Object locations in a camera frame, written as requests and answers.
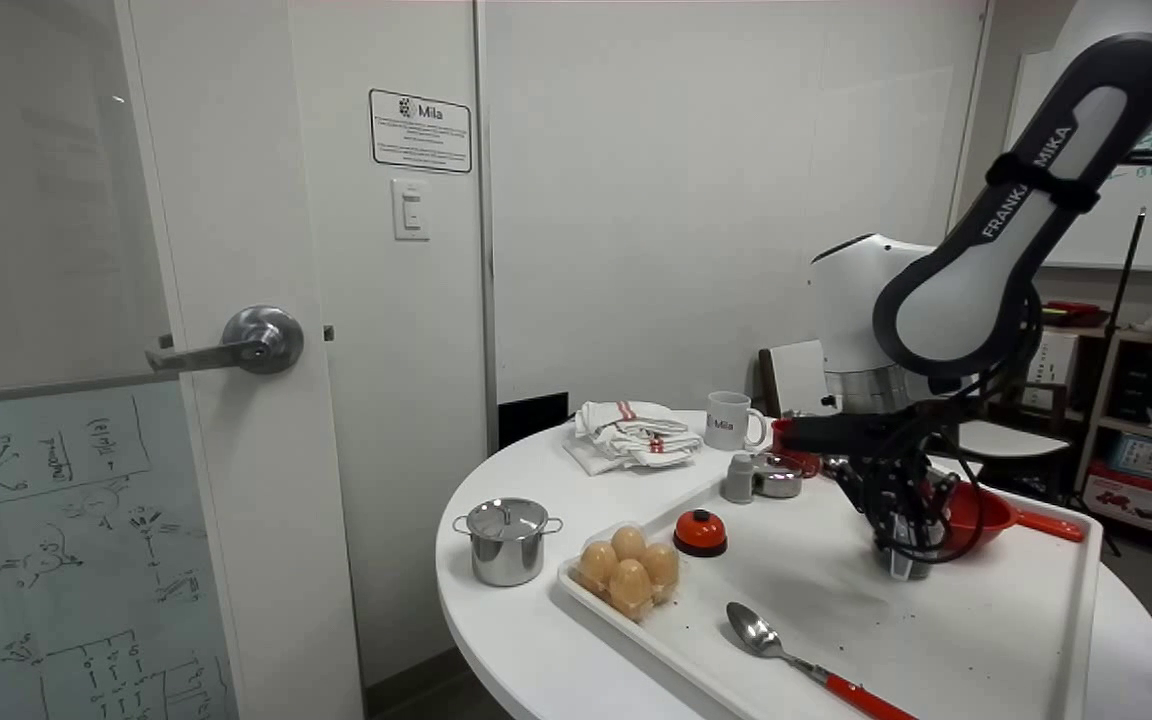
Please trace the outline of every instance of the food tray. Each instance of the food tray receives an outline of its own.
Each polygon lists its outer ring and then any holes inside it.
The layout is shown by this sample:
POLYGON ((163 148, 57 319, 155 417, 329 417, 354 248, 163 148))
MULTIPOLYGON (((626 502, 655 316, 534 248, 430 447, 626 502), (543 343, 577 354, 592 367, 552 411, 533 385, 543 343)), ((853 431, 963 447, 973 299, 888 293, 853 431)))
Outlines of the food tray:
POLYGON ((910 717, 1028 720, 1083 717, 1098 524, 1079 513, 1005 496, 1018 513, 1083 524, 1083 543, 1005 528, 982 551, 934 564, 920 585, 892 585, 870 564, 870 534, 832 479, 806 479, 795 502, 729 504, 715 493, 644 521, 669 541, 684 510, 729 524, 729 551, 684 558, 677 598, 644 624, 622 619, 570 580, 561 590, 621 654, 647 654, 669 676, 701 689, 732 717, 855 717, 781 659, 743 656, 725 610, 740 600, 798 654, 910 717))

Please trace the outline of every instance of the steel pot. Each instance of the steel pot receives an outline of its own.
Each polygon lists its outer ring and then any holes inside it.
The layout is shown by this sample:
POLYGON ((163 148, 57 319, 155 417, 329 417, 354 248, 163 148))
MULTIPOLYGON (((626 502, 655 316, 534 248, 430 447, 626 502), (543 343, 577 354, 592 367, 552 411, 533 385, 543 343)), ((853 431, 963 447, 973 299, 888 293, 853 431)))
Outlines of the steel pot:
POLYGON ((564 521, 549 515, 525 496, 496 496, 454 515, 451 524, 473 543, 473 575, 492 590, 517 590, 541 575, 543 537, 561 534, 564 521))

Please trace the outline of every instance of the metal spoon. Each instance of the metal spoon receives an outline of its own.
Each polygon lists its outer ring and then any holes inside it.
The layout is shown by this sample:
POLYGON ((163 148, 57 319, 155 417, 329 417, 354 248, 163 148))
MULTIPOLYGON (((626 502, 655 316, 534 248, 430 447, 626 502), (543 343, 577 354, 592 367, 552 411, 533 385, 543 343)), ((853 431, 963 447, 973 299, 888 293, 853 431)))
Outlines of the metal spoon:
POLYGON ((818 689, 828 689, 832 697, 838 697, 844 705, 858 710, 870 720, 910 720, 905 710, 870 697, 869 689, 858 689, 858 686, 853 686, 853 682, 844 682, 818 663, 787 656, 781 646, 781 632, 770 632, 770 624, 762 624, 760 613, 751 613, 743 604, 729 604, 729 624, 732 624, 732 632, 748 656, 781 656, 787 668, 798 668, 806 682, 815 682, 818 689))

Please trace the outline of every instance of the sign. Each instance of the sign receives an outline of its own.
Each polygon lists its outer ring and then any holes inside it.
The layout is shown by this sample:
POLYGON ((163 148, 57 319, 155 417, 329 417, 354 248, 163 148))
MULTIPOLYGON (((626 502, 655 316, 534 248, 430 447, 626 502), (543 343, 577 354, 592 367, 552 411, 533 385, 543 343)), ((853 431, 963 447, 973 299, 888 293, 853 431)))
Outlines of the sign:
POLYGON ((428 95, 366 93, 370 104, 370 162, 395 169, 468 173, 473 115, 465 104, 428 95))

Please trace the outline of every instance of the white door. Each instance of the white door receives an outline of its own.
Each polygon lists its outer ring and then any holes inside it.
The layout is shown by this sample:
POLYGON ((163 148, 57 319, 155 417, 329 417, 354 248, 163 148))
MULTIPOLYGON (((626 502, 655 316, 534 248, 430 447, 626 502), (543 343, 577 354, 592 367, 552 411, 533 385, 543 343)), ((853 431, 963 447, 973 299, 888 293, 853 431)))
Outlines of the white door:
POLYGON ((325 332, 283 7, 0 0, 3 720, 360 717, 325 332))

